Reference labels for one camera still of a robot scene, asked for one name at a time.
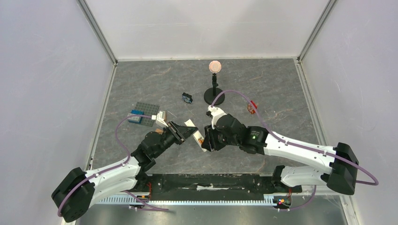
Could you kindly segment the white remote control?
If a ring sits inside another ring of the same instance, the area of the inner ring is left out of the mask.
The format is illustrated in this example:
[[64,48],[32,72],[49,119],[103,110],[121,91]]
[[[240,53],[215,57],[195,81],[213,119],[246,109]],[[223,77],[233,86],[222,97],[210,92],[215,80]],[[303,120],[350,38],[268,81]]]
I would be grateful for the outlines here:
[[[194,125],[194,123],[192,122],[191,119],[185,121],[184,124],[185,124],[186,126],[188,126],[188,127],[195,127],[195,125]],[[198,144],[198,146],[199,146],[199,147],[201,148],[201,150],[203,151],[201,145],[199,145],[198,139],[204,140],[204,139],[205,139],[204,136],[200,133],[199,130],[197,130],[197,131],[194,132],[193,137],[194,137],[195,142]]]

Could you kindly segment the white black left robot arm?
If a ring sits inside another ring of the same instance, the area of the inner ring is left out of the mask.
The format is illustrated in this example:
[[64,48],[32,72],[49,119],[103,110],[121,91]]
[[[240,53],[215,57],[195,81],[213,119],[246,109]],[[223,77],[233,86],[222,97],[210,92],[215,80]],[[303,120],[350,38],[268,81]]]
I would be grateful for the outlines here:
[[72,169],[51,194],[58,216],[73,222],[113,194],[143,191],[147,187],[146,171],[155,165],[155,159],[172,145],[184,143],[198,128],[168,122],[162,131],[147,133],[138,147],[120,161],[88,171]]

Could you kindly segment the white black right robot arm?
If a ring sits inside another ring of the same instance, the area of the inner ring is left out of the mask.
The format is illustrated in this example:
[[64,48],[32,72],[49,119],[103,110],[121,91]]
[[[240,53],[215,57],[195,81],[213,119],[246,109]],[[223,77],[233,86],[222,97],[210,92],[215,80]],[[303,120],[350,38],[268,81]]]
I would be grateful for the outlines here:
[[270,134],[264,127],[245,126],[230,114],[222,114],[205,126],[202,148],[218,151],[237,146],[248,154],[287,158],[303,166],[280,165],[274,170],[271,186],[276,191],[300,185],[325,185],[344,195],[355,192],[359,161],[348,144],[336,147],[289,141],[278,133]]

